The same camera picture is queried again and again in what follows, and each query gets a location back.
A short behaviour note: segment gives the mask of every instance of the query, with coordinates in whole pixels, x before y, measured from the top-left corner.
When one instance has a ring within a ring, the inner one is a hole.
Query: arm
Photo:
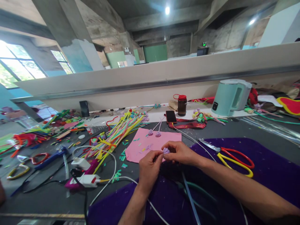
[[[183,142],[170,141],[163,148],[175,152],[164,155],[166,160],[198,167],[264,222],[285,215],[300,216],[300,210],[296,206],[275,192],[235,170],[198,155]]]
[[[134,193],[118,223],[118,225],[142,224],[146,209],[146,202],[153,185],[157,180],[159,167],[163,161],[162,151],[150,151],[139,162],[140,179]]]

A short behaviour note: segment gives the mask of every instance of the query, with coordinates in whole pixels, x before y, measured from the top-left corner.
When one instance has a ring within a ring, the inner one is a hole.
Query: metal rail
[[[62,93],[47,94],[47,95],[19,97],[19,98],[13,98],[11,99],[11,101],[15,103],[20,109],[27,112],[27,114],[31,116],[33,119],[35,119],[37,122],[40,122],[43,119],[40,118],[40,116],[24,102],[55,99],[55,98],[67,98],[73,96],[109,93],[109,92],[117,92],[117,91],[127,91],[127,90],[135,90],[135,89],[142,89],[142,88],[154,88],[154,87],[223,80],[223,79],[234,79],[234,78],[237,79],[241,77],[252,77],[252,76],[259,76],[259,75],[266,75],[266,74],[287,73],[287,72],[295,72],[295,71],[300,71],[300,65],[288,66],[288,67],[275,67],[275,68],[234,72],[234,73],[223,73],[223,74],[209,75],[203,77],[191,77],[191,78],[182,78],[182,79],[174,79],[174,80],[155,81],[155,82],[148,82],[148,83],[121,85],[121,86],[114,86],[114,87],[102,87],[102,88],[94,88],[89,90],[62,92]]]

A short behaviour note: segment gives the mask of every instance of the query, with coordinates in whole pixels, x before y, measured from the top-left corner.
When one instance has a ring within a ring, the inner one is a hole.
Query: purple felt
[[[248,138],[219,138],[207,139],[206,141],[217,147],[233,148],[247,155],[255,164],[255,168],[252,170],[254,173],[253,179],[300,207],[299,202],[297,202],[299,199],[298,190],[300,189],[298,178],[300,167]],[[197,144],[193,145],[191,149],[204,157],[210,158]],[[213,150],[206,149],[217,162],[221,163]],[[231,162],[228,164],[239,172],[246,173],[244,169],[240,170],[235,164]],[[168,166],[171,168],[174,165],[165,162],[161,170],[163,170],[163,167]],[[180,169],[184,171],[187,181],[196,183],[216,198],[217,206],[203,193],[190,188],[193,199],[217,217],[217,224],[245,224],[238,201],[223,187],[197,168],[182,165]],[[117,224],[133,194],[135,186],[134,183],[131,183],[92,205],[88,215],[90,224]],[[162,175],[159,175],[149,199],[169,224],[196,224],[189,200],[183,194],[183,191],[178,188],[175,182],[166,179]],[[250,211],[247,209],[245,211],[249,224],[263,224]],[[197,212],[201,224],[215,223],[210,216],[198,210],[198,208]],[[164,224],[155,211],[150,209],[149,203],[147,203],[144,224]]]

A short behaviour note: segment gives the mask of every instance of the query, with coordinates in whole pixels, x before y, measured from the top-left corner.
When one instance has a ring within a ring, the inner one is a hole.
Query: workbench
[[[290,122],[297,122],[298,120],[290,117],[284,117],[283,119],[285,121]],[[151,124],[147,125],[145,128],[152,129],[155,127],[157,123],[152,122]],[[291,130],[294,130],[296,132],[300,132],[300,126],[299,125],[290,125],[290,124],[283,124],[278,123],[282,126],[285,126]],[[98,134],[100,131],[106,130],[107,127],[97,127],[95,129],[95,134]],[[162,123],[161,131],[164,132],[177,132],[176,130],[172,130],[168,127],[166,122]],[[291,143],[290,141],[280,138],[278,136],[275,136],[271,133],[268,133],[262,129],[259,129],[257,127],[251,126],[243,121],[240,121],[238,119],[230,120],[226,123],[225,126],[216,123],[215,121],[208,121],[207,126],[203,130],[199,129],[184,129],[182,130],[184,133],[190,135],[194,139],[196,138],[242,138],[247,137],[251,138],[253,140],[256,140],[257,142],[261,143],[264,147],[270,149],[271,151],[277,153],[278,155],[286,158],[287,160],[295,163],[296,165],[300,166],[300,149],[297,145]],[[85,139],[81,140],[81,143],[83,144],[86,141],[86,145],[88,145],[88,140],[92,137],[89,136],[87,132],[81,132],[78,135],[72,133],[71,135],[71,141],[62,141],[62,144],[65,144],[65,146],[69,146],[70,143],[75,142],[78,139],[78,136],[81,134],[85,134]],[[125,139],[129,140],[129,143],[133,140],[135,135],[135,132],[127,136]],[[187,145],[191,146],[193,142],[189,139],[187,139],[184,135],[182,136],[182,141]],[[53,154],[55,152],[55,149],[57,146],[50,145],[53,142],[53,140],[49,140],[47,142],[42,143],[41,147],[38,149],[30,149],[30,147],[22,149],[20,151],[20,155],[24,156],[33,156],[38,153],[44,153],[48,152],[50,154]],[[122,176],[128,176],[132,179],[137,179],[139,175],[139,167],[137,163],[129,162],[127,160],[121,161],[119,160],[119,156],[121,155],[121,152],[126,148],[127,146],[124,146],[122,143],[113,151],[113,154],[115,155],[117,159],[117,170],[122,169]],[[78,151],[75,155],[79,155],[82,152],[82,150]],[[31,193],[17,193],[13,197],[10,197],[10,195],[22,184],[22,182],[26,179],[26,177],[31,174],[33,169],[29,173],[27,173],[25,176],[9,181],[6,179],[7,174],[16,167],[20,162],[13,158],[11,159],[9,155],[3,158],[3,160],[0,162],[3,166],[0,167],[0,176],[2,185],[5,189],[7,200],[6,202],[0,207],[0,222],[1,224],[17,224],[21,218],[24,218],[24,216],[20,217],[4,217],[4,214],[68,214],[70,215],[69,219],[76,220],[72,214],[80,214],[81,220],[83,221],[83,202],[84,202],[84,194],[83,193],[71,193],[70,197],[66,198],[66,192],[67,189],[59,183],[50,183],[46,186],[41,187],[40,189],[33,191]],[[36,187],[38,184],[40,184],[42,181],[45,180],[50,174],[52,174],[61,164],[63,163],[62,159],[58,159],[52,164],[48,165],[46,168],[41,170],[37,175],[34,175],[30,183],[25,187],[25,190],[29,190],[31,188]],[[113,169],[114,169],[114,160],[111,156],[109,156],[106,161],[106,166],[101,166],[100,169],[97,171],[97,174],[102,179],[110,179],[113,175]],[[128,165],[127,168],[121,168],[121,165],[125,163]],[[33,168],[33,165],[28,162],[28,164],[31,168]],[[64,180],[65,179],[65,169],[64,167],[52,178],[52,180]],[[102,192],[102,194],[98,197],[97,201],[101,200],[102,198],[106,197],[107,195],[117,191],[119,188],[129,184],[130,181],[122,180],[118,182],[114,182],[113,184],[109,184],[108,187]],[[93,191],[88,192],[88,205],[91,203],[91,201],[94,199],[94,197],[98,194],[98,192],[101,190],[101,188],[104,186],[104,184],[99,185],[98,188],[96,188]]]

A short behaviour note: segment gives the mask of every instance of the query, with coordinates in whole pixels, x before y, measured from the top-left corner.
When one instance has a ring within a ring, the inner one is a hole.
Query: ceiling light
[[[255,19],[254,19],[254,20],[251,20],[250,23],[249,23],[249,25],[254,24],[254,22],[255,22]]]
[[[170,7],[166,7],[166,15],[169,15],[170,13]]]

